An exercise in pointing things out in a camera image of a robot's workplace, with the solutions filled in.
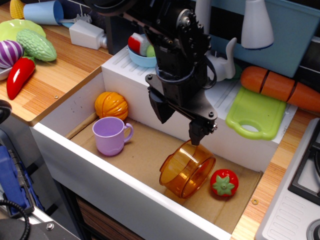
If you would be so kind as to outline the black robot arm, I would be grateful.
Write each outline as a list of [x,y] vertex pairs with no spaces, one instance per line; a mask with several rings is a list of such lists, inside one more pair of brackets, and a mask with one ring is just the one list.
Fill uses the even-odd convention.
[[155,74],[149,74],[150,104],[165,123],[175,112],[190,120],[189,137],[197,146],[216,129],[214,107],[205,96],[215,78],[207,58],[211,38],[188,0],[88,0],[86,5],[104,16],[119,16],[143,29],[155,50]]

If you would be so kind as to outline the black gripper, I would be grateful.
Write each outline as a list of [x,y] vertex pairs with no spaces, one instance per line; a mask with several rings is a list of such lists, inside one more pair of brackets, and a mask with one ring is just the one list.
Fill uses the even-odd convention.
[[207,67],[193,67],[187,75],[177,77],[156,68],[155,74],[145,77],[148,83],[149,101],[159,121],[164,124],[178,112],[190,119],[189,137],[191,144],[198,146],[217,125],[217,113],[205,96],[208,83]]

